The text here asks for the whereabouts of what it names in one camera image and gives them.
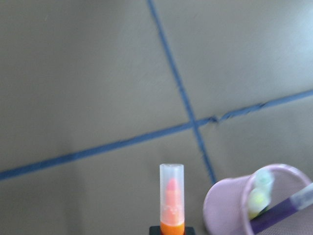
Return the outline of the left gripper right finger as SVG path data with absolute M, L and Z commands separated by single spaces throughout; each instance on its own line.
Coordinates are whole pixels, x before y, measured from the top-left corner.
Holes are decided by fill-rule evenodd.
M 193 227 L 185 227 L 184 235 L 195 235 L 195 229 Z

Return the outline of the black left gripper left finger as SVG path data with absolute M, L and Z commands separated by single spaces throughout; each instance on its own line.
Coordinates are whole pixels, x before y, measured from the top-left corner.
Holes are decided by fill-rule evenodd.
M 149 235 L 161 235 L 160 226 L 151 226 L 149 228 Z

